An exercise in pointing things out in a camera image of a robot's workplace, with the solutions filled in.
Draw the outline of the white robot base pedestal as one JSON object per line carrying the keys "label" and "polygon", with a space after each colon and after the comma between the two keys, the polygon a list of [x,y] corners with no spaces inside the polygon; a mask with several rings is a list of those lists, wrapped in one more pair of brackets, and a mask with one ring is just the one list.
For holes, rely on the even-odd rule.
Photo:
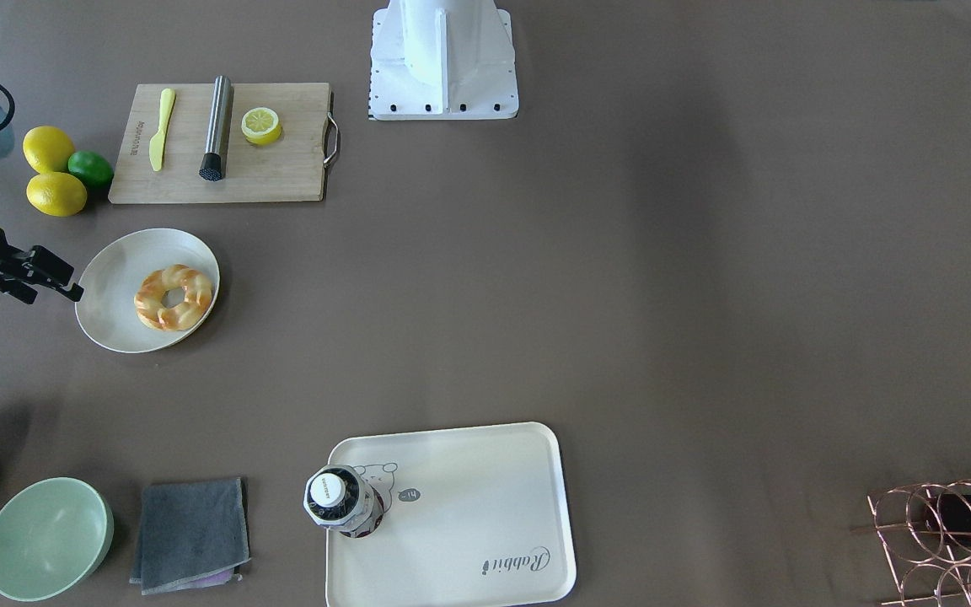
{"label": "white robot base pedestal", "polygon": [[373,13],[371,35],[370,119],[519,114],[512,17],[493,1],[390,1]]}

